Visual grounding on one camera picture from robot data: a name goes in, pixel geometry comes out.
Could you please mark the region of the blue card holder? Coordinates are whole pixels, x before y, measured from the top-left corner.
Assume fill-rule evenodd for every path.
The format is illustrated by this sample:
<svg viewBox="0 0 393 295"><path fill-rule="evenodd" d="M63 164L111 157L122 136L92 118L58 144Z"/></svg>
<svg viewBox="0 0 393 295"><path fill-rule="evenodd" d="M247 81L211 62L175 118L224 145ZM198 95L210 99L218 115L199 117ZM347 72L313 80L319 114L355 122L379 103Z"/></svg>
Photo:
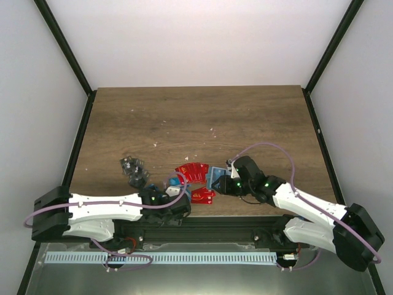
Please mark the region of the blue card holder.
<svg viewBox="0 0 393 295"><path fill-rule="evenodd" d="M212 184L217 181L222 175L230 175L231 173L220 167L210 166L206 174L206 188L212 190Z"/></svg>

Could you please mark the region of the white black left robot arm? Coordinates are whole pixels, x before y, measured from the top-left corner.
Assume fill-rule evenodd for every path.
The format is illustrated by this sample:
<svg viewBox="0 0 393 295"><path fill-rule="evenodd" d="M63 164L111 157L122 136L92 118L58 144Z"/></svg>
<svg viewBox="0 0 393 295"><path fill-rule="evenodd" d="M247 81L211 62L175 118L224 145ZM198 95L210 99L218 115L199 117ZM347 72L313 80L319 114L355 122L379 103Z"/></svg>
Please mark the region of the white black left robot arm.
<svg viewBox="0 0 393 295"><path fill-rule="evenodd" d="M77 237L119 248L126 234L116 227L117 221L178 226L190 213L190 196L184 187L161 191L150 185L130 195L94 197L72 194L68 187L60 186L34 202L34 211L24 225L36 242Z"/></svg>

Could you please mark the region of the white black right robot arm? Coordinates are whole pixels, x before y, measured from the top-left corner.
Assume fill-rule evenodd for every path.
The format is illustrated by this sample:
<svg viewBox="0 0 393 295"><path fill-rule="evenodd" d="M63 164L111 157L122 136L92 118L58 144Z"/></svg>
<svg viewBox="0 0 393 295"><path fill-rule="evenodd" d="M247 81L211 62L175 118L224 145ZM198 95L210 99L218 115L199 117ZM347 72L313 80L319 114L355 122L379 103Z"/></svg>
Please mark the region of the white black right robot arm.
<svg viewBox="0 0 393 295"><path fill-rule="evenodd" d="M359 272L381 262L378 251L385 238L363 206L341 205L307 194L282 178L265 175L247 155L227 161L226 168L209 168L206 186L222 195L251 195L257 203L294 213L273 231L274 243L281 248L292 242L313 245L335 253Z"/></svg>

